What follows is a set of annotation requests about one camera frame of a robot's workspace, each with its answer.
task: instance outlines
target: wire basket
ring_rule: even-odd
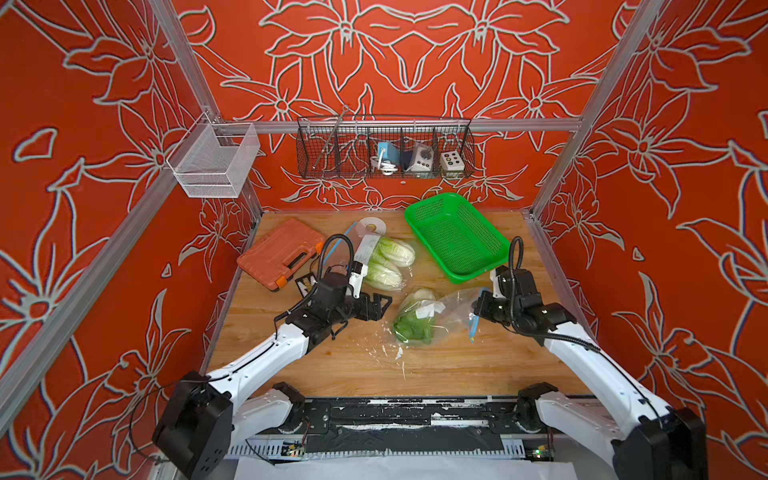
[[[462,178],[475,172],[475,139],[468,118],[344,115],[301,117],[296,139],[299,175],[303,178]],[[390,142],[402,155],[416,143],[432,148],[430,171],[385,174],[371,165],[379,142]],[[443,169],[440,155],[456,151],[464,168]]]
[[[188,197],[237,198],[261,146],[251,124],[240,144],[222,144],[211,125],[205,125],[178,164],[169,163]]]

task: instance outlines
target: bagged vegetable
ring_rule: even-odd
[[[450,333],[466,332],[474,342],[479,318],[474,314],[472,304],[483,290],[486,289],[458,290],[439,300],[429,289],[416,290],[400,304],[392,323],[395,338],[410,346],[425,346]]]
[[[432,343],[435,338],[435,312],[445,307],[435,301],[435,294],[426,288],[416,290],[400,304],[400,311],[392,325],[395,337],[401,343]]]
[[[363,282],[378,290],[403,290],[411,278],[416,254],[404,240],[384,237],[355,222],[346,235],[355,246],[355,260],[368,266]]]

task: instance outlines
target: hanging wire basket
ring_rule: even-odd
[[[340,115],[301,117],[296,139],[303,178],[462,178],[475,172],[475,139],[468,118]],[[396,170],[381,168],[379,147],[388,143],[403,159]],[[406,158],[431,157],[419,169]]]

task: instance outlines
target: orange toolbox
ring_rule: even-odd
[[[237,265],[266,288],[276,292],[301,266],[323,249],[325,237],[295,218],[289,218],[237,258]]]

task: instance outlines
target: wooden tabletop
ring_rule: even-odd
[[[484,215],[505,237],[523,238],[523,268],[533,272],[544,303],[557,302],[522,215],[509,211]],[[430,346],[399,344],[391,325],[406,293],[426,287],[439,298],[456,290],[491,286],[487,275],[462,285],[450,283],[414,238],[402,212],[265,214],[256,241],[289,217],[329,236],[345,232],[352,222],[366,216],[384,220],[388,236],[418,245],[413,278],[406,291],[390,293],[394,300],[384,319],[379,322],[351,320],[336,340],[326,339],[309,355],[282,369],[259,392],[276,382],[288,382],[305,396],[486,396],[515,395],[532,383],[549,382],[567,394],[590,393],[563,362],[533,339],[514,335],[498,324],[483,320],[474,343],[462,330]],[[309,272],[309,265],[307,262],[296,277]],[[371,291],[365,284],[363,290]],[[300,298],[293,281],[283,290],[272,293],[244,273],[215,346],[210,369],[237,359],[273,334],[273,318]]]

